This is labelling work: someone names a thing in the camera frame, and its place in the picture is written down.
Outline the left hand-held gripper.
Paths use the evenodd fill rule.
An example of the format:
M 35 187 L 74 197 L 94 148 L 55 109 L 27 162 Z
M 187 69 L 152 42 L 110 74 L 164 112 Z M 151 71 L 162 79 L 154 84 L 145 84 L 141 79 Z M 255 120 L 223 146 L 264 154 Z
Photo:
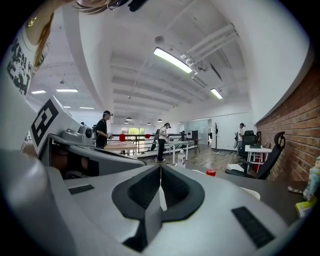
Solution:
M 53 167 L 52 150 L 58 148 L 67 150 L 68 146 L 94 146 L 92 129 L 77 122 L 54 96 L 51 96 L 38 111 L 30 127 L 30 135 L 38 158 L 49 167 Z M 136 157 L 96 147 L 93 149 L 93 156 L 119 162 L 140 161 Z M 64 176 L 71 171 L 79 172 L 83 176 L 98 176 L 86 175 L 78 170 L 60 172 Z

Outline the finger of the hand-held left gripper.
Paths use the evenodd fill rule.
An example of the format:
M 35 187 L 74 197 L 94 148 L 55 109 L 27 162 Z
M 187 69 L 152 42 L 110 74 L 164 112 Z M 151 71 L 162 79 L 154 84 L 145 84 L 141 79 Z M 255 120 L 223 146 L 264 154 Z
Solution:
M 67 147 L 67 151 L 88 158 L 88 168 L 87 170 L 82 171 L 86 175 L 110 175 L 144 167 L 147 165 L 147 163 L 143 160 L 113 161 L 94 157 L 94 147 L 70 145 Z

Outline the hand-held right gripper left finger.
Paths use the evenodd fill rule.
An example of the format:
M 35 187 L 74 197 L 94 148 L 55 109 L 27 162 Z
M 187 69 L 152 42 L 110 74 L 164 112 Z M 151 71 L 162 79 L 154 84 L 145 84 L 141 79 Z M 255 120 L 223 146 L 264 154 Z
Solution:
M 112 200 L 119 183 L 149 169 L 149 166 L 90 178 L 64 180 L 48 167 L 50 188 L 64 223 L 71 233 L 73 256 L 152 256 L 137 252 L 123 242 L 132 237 L 139 221 L 125 218 Z

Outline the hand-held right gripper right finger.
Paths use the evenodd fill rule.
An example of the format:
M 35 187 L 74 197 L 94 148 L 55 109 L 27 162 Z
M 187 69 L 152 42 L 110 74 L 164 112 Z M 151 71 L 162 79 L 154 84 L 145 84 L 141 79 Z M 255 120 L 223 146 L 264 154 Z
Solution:
M 164 223 L 147 247 L 148 256 L 253 254 L 256 246 L 232 213 L 240 207 L 246 207 L 274 237 L 288 228 L 277 212 L 236 184 L 187 168 L 174 170 L 201 184 L 204 201 L 188 219 Z

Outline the cream perforated plastic basket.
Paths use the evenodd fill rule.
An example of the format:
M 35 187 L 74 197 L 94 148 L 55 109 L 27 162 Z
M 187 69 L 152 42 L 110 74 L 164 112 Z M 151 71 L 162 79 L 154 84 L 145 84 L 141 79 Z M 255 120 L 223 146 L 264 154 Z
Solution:
M 254 190 L 251 190 L 251 189 L 244 188 L 244 187 L 241 187 L 241 188 L 244 191 L 246 191 L 247 193 L 249 193 L 251 196 L 256 198 L 257 200 L 261 199 L 261 196 L 260 196 L 260 194 L 258 192 L 254 191 Z M 159 187 L 159 198 L 160 198 L 161 209 L 165 212 L 168 209 L 168 205 L 167 205 L 165 193 L 164 193 L 164 190 L 163 190 L 162 186 Z

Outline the clear plastic water bottle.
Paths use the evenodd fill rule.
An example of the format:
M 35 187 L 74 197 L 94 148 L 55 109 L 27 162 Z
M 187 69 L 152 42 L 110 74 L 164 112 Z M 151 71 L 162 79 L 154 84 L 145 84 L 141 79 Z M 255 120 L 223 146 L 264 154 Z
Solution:
M 184 153 L 183 149 L 181 149 L 179 154 L 178 154 L 177 166 L 179 168 L 185 168 L 186 167 L 186 154 Z

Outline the person's left forearm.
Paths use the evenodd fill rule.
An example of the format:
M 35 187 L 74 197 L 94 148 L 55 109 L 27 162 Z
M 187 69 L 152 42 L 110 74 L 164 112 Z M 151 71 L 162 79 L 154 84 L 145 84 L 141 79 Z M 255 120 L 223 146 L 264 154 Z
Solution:
M 28 156 L 38 158 L 38 154 L 33 144 L 25 144 L 22 146 L 21 150 L 23 153 L 27 154 Z

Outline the person's left hand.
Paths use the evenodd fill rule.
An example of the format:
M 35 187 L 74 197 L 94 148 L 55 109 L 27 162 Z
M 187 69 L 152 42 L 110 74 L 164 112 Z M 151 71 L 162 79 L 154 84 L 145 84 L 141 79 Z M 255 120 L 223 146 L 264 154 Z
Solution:
M 61 172 L 86 171 L 89 159 L 66 149 L 58 148 L 51 151 L 51 164 Z

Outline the wooden work table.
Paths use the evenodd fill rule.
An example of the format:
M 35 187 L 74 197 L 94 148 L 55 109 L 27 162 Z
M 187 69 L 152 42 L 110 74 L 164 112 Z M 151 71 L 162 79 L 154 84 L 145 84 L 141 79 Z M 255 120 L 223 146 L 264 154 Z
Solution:
M 103 149 L 106 151 L 128 151 L 129 156 L 133 153 L 135 158 L 138 157 L 138 148 L 131 142 L 108 141 Z

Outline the black metal railing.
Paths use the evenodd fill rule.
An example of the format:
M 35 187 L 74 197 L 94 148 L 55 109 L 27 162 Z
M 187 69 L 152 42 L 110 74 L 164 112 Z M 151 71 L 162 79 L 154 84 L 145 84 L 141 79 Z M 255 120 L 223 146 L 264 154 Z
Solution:
M 119 135 L 120 134 L 113 135 L 113 138 L 110 141 L 120 142 Z M 138 155 L 145 155 L 149 152 L 155 152 L 155 150 L 158 149 L 158 140 L 155 139 L 155 136 L 156 136 L 155 134 L 150 134 L 149 139 L 145 138 L 145 135 L 130 135 L 130 134 L 125 134 L 125 135 L 126 135 L 126 142 L 131 142 L 137 146 Z M 177 134 L 171 133 L 170 136 L 173 138 L 173 141 L 188 140 L 184 132 L 177 133 Z M 167 144 L 165 144 L 164 152 L 169 153 L 169 146 Z

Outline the white floor cabinet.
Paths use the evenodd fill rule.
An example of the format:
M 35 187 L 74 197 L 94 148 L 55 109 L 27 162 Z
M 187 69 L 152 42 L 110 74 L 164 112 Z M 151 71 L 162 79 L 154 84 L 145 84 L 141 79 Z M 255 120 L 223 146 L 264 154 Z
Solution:
M 228 164 L 226 169 L 227 170 L 237 170 L 242 173 L 245 171 L 239 164 Z

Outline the dark grey table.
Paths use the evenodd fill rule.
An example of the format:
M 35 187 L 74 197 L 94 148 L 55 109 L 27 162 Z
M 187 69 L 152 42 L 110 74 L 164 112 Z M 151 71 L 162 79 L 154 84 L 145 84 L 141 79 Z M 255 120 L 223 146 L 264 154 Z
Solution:
M 288 226 L 299 219 L 295 205 L 302 202 L 303 196 L 288 191 L 288 187 L 303 191 L 305 181 L 260 180 L 218 172 L 218 178 L 230 181 L 239 187 L 259 193 L 260 200 L 274 209 Z

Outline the white work table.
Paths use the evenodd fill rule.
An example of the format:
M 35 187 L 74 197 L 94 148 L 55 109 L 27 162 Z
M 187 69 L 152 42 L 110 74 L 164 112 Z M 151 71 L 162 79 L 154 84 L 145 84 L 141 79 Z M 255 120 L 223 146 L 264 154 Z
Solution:
M 180 148 L 182 149 L 182 146 L 185 146 L 185 148 L 183 149 L 185 151 L 185 159 L 188 160 L 189 157 L 189 149 L 198 149 L 198 151 L 200 152 L 200 146 L 199 146 L 199 142 L 202 139 L 187 139 L 187 140 L 177 140 L 177 141 L 166 141 L 166 145 L 168 145 L 168 153 L 172 154 L 172 163 L 175 163 L 175 159 L 176 159 L 176 152 L 177 152 L 177 148 L 178 146 L 180 146 Z

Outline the black coat rack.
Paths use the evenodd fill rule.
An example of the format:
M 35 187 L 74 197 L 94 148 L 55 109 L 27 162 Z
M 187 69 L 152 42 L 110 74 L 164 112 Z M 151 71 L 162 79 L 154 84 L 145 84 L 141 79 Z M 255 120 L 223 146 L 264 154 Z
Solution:
M 215 141 L 214 141 L 214 152 L 216 154 L 218 154 L 219 153 L 219 149 L 218 149 L 219 125 L 218 125 L 217 122 L 214 123 L 213 128 L 214 128 L 214 139 L 215 139 Z

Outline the small white side table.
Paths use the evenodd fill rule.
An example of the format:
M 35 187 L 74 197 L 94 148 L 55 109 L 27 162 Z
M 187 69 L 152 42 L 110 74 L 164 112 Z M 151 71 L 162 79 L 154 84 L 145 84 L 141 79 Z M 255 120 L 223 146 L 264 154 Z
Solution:
M 253 170 L 257 173 L 260 167 L 265 163 L 269 154 L 272 152 L 270 148 L 265 148 L 262 145 L 245 145 L 245 152 L 247 153 L 247 161 L 253 164 Z

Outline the black office chair with headrest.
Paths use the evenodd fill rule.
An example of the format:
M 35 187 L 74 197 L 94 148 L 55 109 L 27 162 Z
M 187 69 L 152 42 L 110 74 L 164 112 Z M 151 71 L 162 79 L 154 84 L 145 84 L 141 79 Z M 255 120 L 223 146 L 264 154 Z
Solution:
M 229 175 L 239 176 L 243 178 L 251 178 L 257 180 L 265 180 L 271 173 L 271 170 L 275 163 L 277 162 L 280 154 L 282 153 L 283 149 L 286 146 L 286 138 L 284 136 L 285 132 L 281 131 L 278 132 L 274 137 L 274 147 L 272 148 L 271 152 L 266 152 L 266 148 L 261 148 L 260 153 L 266 154 L 264 162 L 253 162 L 253 161 L 242 161 L 247 170 L 240 171 L 236 169 L 226 169 L 225 173 Z M 249 168 L 253 169 L 254 165 L 260 165 L 261 167 L 258 168 L 257 173 L 255 175 L 250 174 Z

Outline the yellow booklet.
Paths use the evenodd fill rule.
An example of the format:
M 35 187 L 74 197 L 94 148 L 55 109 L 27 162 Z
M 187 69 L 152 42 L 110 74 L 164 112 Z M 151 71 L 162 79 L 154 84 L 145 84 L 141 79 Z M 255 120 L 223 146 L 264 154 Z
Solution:
M 314 205 L 317 203 L 317 199 L 312 201 L 303 201 L 295 204 L 295 209 L 297 211 L 298 217 L 300 219 L 307 216 L 313 209 Z

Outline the person's white printed shirt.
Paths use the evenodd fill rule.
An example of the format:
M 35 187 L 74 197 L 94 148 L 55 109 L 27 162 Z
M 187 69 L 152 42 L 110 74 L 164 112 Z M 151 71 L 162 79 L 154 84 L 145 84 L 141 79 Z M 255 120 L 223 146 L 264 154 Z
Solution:
M 24 24 L 0 61 L 0 149 L 19 150 L 37 114 L 26 101 L 38 47 Z

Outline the black hanging ceiling panel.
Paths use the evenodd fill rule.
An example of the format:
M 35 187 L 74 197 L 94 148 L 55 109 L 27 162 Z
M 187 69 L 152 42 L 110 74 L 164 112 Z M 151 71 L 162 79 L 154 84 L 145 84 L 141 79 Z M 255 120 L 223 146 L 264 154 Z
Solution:
M 215 74 L 217 75 L 217 77 L 222 81 L 222 77 L 219 74 L 219 72 L 217 71 L 217 69 L 210 63 L 210 67 L 211 69 L 215 72 Z

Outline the person's neck and chest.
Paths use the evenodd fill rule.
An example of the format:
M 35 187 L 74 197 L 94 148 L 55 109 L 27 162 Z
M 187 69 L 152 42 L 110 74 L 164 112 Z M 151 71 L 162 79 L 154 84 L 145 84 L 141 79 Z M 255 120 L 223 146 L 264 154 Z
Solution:
M 33 67 L 37 68 L 44 60 L 43 51 L 51 32 L 54 12 L 39 11 L 33 15 L 25 26 L 26 36 L 29 42 L 36 46 Z

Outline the white ceiling pipes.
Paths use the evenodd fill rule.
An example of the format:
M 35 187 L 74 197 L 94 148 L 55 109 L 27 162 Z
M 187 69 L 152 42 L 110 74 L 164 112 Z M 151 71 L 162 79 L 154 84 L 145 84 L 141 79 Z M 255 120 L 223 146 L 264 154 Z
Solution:
M 197 42 L 189 50 L 180 55 L 180 58 L 196 73 L 206 69 L 206 58 L 222 49 L 238 37 L 233 24 L 213 32 L 201 41 Z

